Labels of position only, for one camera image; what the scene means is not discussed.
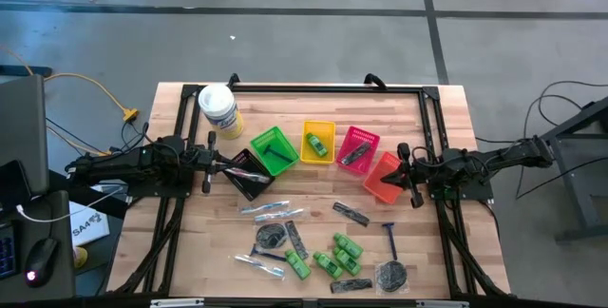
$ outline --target green toy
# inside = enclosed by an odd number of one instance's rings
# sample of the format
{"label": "green toy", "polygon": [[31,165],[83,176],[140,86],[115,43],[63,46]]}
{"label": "green toy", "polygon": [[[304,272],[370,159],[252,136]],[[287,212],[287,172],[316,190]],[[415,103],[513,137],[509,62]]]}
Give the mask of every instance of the green toy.
{"label": "green toy", "polygon": [[361,265],[357,264],[356,261],[349,256],[346,251],[342,250],[339,247],[335,247],[333,249],[333,254],[335,255],[335,259],[353,276],[357,276],[359,271],[361,271]]}
{"label": "green toy", "polygon": [[338,279],[340,275],[342,275],[342,268],[340,268],[338,264],[324,254],[315,252],[313,258],[320,267],[325,269],[325,271],[327,271],[327,273],[333,277],[333,279]]}
{"label": "green toy", "polygon": [[324,157],[327,155],[327,148],[319,141],[319,139],[313,135],[312,133],[306,134],[306,139],[308,140],[308,144],[313,147],[314,152],[316,152],[319,157]]}
{"label": "green toy", "polygon": [[285,251],[287,262],[292,265],[295,273],[300,279],[304,280],[311,274],[311,268],[297,255],[294,250]]}
{"label": "green toy", "polygon": [[333,239],[335,240],[335,244],[351,255],[354,260],[358,259],[363,253],[363,248],[345,235],[336,233],[333,235]]}

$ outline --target computer mouse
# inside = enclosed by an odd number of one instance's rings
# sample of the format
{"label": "computer mouse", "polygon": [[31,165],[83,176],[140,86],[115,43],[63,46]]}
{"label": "computer mouse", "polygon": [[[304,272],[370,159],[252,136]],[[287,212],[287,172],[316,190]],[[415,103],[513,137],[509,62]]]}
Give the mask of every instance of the computer mouse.
{"label": "computer mouse", "polygon": [[24,269],[26,284],[29,287],[37,288],[47,284],[53,273],[54,255],[58,244],[59,242],[53,238],[45,238],[31,246]]}

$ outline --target green plastic object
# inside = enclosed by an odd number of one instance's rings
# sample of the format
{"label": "green plastic object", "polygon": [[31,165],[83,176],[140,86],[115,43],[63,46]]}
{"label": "green plastic object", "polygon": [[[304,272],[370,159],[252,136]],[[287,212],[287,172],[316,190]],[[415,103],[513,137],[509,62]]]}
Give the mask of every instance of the green plastic object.
{"label": "green plastic object", "polygon": [[363,248],[354,243],[354,241],[351,241],[349,237],[345,235],[336,233],[333,235],[333,239],[335,240],[335,244],[351,255],[354,260],[358,259],[363,253]]}
{"label": "green plastic object", "polygon": [[333,279],[338,279],[342,275],[342,268],[324,254],[315,252],[313,258]]}
{"label": "green plastic object", "polygon": [[313,135],[312,133],[306,134],[306,139],[308,140],[308,144],[313,147],[314,152],[319,155],[319,157],[324,157],[327,155],[327,148],[319,141],[319,139]]}
{"label": "green plastic object", "polygon": [[278,176],[290,166],[297,163],[299,155],[294,146],[289,142],[278,126],[260,134],[251,141],[251,147],[256,151],[268,171],[273,176]]}
{"label": "green plastic object", "polygon": [[287,262],[292,265],[292,268],[300,279],[304,280],[311,274],[311,268],[306,265],[304,260],[294,250],[285,251],[285,258],[287,258]]}
{"label": "green plastic object", "polygon": [[336,246],[333,249],[333,254],[335,255],[335,260],[337,260],[351,275],[357,276],[359,271],[361,271],[361,265],[346,253],[346,251]]}

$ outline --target wooden tabletop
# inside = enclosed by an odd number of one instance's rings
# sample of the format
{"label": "wooden tabletop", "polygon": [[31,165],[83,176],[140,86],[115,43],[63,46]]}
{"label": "wooden tabletop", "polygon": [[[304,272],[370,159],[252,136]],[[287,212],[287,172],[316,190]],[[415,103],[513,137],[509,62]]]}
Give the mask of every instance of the wooden tabletop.
{"label": "wooden tabletop", "polygon": [[[183,83],[160,83],[150,114],[148,135],[152,139],[173,133]],[[466,105],[465,91],[460,86],[439,87],[447,136],[451,147],[476,149],[473,128]],[[336,123],[336,153],[350,125],[381,137],[374,163],[384,151],[396,154],[401,142],[410,147],[424,145],[418,101],[407,94],[330,94],[330,93],[236,93],[245,129],[240,137],[228,141],[218,139],[218,150],[232,158],[261,132],[278,125],[299,151],[302,125],[305,120]],[[191,104],[186,113],[183,137],[186,136]],[[431,118],[436,132],[434,119]],[[206,144],[209,124],[199,120],[197,144]],[[289,200],[292,207],[309,208],[308,218],[295,220],[304,245],[313,251],[331,254],[335,232],[348,235],[364,248],[358,278],[373,279],[374,289],[333,295],[333,281],[316,266],[312,257],[306,262],[312,273],[300,280],[289,264],[263,259],[285,268],[285,280],[278,280],[252,266],[237,262],[233,256],[248,255],[256,237],[251,216],[238,210],[251,205],[226,179],[218,174],[212,180],[211,193],[201,194],[202,176],[195,178],[193,195],[186,201],[181,222],[180,241],[171,285],[177,297],[263,297],[263,298],[448,298],[446,268],[439,237],[433,201],[420,186],[425,204],[412,209],[409,192],[404,192],[393,205],[376,200],[363,188],[364,178],[353,175],[336,164],[315,165],[302,162],[281,174],[254,202]],[[357,208],[370,218],[366,228],[332,210],[340,201]],[[108,290],[120,286],[135,270],[150,247],[159,200],[139,201],[124,219],[123,232],[112,267]],[[478,202],[463,202],[465,228],[469,249],[487,274],[508,292],[501,246],[494,221]],[[377,296],[374,267],[391,260],[390,243],[384,222],[394,221],[395,244],[399,260],[408,270],[408,292]],[[292,245],[287,241],[277,253]],[[465,288],[462,264],[454,249],[459,283]],[[164,253],[157,271],[162,277]],[[340,279],[351,279],[345,272]]]}

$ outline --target keyboard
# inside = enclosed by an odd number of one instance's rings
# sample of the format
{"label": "keyboard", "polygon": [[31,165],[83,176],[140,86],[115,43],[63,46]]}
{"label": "keyboard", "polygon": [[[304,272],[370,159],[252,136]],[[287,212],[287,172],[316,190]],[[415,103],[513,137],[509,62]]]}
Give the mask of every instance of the keyboard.
{"label": "keyboard", "polygon": [[15,231],[10,222],[0,223],[0,279],[17,274]]}

